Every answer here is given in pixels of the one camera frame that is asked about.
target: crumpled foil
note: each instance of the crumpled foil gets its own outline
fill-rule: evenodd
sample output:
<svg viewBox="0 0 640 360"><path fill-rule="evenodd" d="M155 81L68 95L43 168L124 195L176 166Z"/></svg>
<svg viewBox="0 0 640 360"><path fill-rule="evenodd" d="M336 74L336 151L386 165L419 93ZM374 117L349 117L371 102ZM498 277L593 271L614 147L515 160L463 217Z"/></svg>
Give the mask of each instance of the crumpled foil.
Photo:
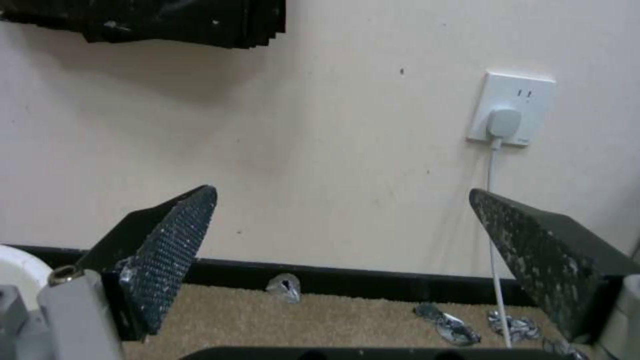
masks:
<svg viewBox="0 0 640 360"><path fill-rule="evenodd" d="M280 274L269 280L266 291L289 304L300 302L300 280L293 274Z"/></svg>
<svg viewBox="0 0 640 360"><path fill-rule="evenodd" d="M502 322L500 321L498 311L489 311L486 317L487 320L489 320L491 330L498 335L502 335ZM538 339L540 337L540 328L529 318L514 319L507 315L507 327L509 328L509 335L513 343L521 340Z"/></svg>
<svg viewBox="0 0 640 360"><path fill-rule="evenodd" d="M589 357L585 353L571 346L566 340L543 338L542 349L546 352L566 356L571 360L589 360Z"/></svg>
<svg viewBox="0 0 640 360"><path fill-rule="evenodd" d="M416 306L413 312L419 317L433 322L440 336L452 345L466 347L482 340L480 335L466 326L462 320L443 313L433 303L423 302Z"/></svg>

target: white container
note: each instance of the white container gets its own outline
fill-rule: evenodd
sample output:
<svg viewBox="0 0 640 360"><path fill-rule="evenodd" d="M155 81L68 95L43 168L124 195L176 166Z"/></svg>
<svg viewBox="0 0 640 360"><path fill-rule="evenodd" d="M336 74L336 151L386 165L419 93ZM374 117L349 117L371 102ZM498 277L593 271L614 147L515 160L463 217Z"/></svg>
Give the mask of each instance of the white container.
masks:
<svg viewBox="0 0 640 360"><path fill-rule="evenodd" d="M47 285L51 268L35 256L0 245L0 284L16 285L28 310L38 309L36 297Z"/></svg>

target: beige carpet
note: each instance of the beige carpet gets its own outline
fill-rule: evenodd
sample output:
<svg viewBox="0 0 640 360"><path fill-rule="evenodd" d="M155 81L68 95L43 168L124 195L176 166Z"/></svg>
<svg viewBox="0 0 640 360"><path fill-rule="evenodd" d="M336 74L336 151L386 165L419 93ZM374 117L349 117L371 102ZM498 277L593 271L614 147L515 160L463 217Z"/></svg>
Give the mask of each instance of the beige carpet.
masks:
<svg viewBox="0 0 640 360"><path fill-rule="evenodd" d="M184 285L158 336L125 344L129 360L178 359L221 345L288 347L448 347L433 326L417 318L415 303L304 294L286 304L262 291ZM442 304L440 309L471 325L481 336L475 347L502 347L485 314L493 306ZM531 307L508 307L528 316L543 336L559 338L547 316ZM540 348L541 341L517 347Z"/></svg>

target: power cord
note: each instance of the power cord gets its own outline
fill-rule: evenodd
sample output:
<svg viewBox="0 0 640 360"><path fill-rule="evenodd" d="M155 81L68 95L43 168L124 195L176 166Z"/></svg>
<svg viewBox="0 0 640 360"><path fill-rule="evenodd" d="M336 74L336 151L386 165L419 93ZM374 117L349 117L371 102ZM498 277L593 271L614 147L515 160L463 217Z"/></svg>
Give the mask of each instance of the power cord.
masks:
<svg viewBox="0 0 640 360"><path fill-rule="evenodd" d="M491 136L491 154L489 156L489 169L486 176L486 191L492 191L493 185L493 166L495 157L500 147L502 139L512 137L520 127L522 114L516 110L496 110L491 112L487 122L486 130ZM509 325L507 324L507 315L504 310L504 300L502 298L502 287L500 286L500 278L495 271L495 246L489 239L489 257L491 260L491 274L493 276L493 289L495 297L498 300L498 312L500 314L500 322L502 324L502 335L504 336L504 344L507 348L511 348L511 335L509 333Z"/></svg>

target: electrical outlet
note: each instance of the electrical outlet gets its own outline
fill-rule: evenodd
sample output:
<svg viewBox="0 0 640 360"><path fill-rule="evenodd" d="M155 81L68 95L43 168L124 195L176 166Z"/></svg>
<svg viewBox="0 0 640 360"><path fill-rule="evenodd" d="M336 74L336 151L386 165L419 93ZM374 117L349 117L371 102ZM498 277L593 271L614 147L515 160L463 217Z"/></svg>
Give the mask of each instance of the electrical outlet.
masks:
<svg viewBox="0 0 640 360"><path fill-rule="evenodd" d="M518 131L502 143L527 146L550 109L556 82L544 78L528 78L487 72L482 96L467 135L470 140L489 141L486 123L494 110L513 109L522 114Z"/></svg>

